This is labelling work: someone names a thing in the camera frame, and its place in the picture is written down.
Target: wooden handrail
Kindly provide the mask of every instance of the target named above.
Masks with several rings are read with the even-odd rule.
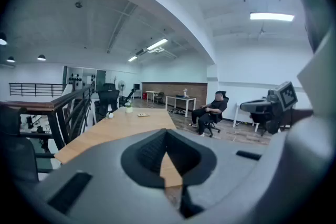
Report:
[[[90,88],[92,88],[92,85],[85,86],[80,90],[68,93],[50,102],[6,101],[6,102],[0,102],[0,105],[6,105],[14,108],[26,108],[28,111],[38,111],[38,110],[43,110],[44,112],[55,111],[58,108],[62,108],[63,106],[68,104],[75,97],[81,96],[83,92],[88,91]]]

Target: rectangular ceiling light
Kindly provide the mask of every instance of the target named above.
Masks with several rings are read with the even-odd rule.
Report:
[[[294,15],[251,12],[250,18],[251,20],[285,20],[291,22],[294,19]]]
[[[137,56],[133,56],[131,59],[128,60],[128,62],[131,62],[133,60],[136,60]]]
[[[147,50],[152,50],[152,49],[154,49],[154,48],[156,48],[156,47],[158,47],[158,46],[160,46],[160,45],[166,43],[167,41],[168,41],[168,40],[166,40],[166,39],[164,38],[164,39],[160,40],[159,42],[153,44],[152,46],[148,47]]]

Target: person's sleeve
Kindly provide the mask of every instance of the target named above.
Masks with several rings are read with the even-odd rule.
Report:
[[[224,112],[224,110],[226,110],[226,108],[227,108],[227,103],[226,102],[222,102],[221,105],[220,105],[220,107],[219,107],[219,110],[222,111],[222,112]]]

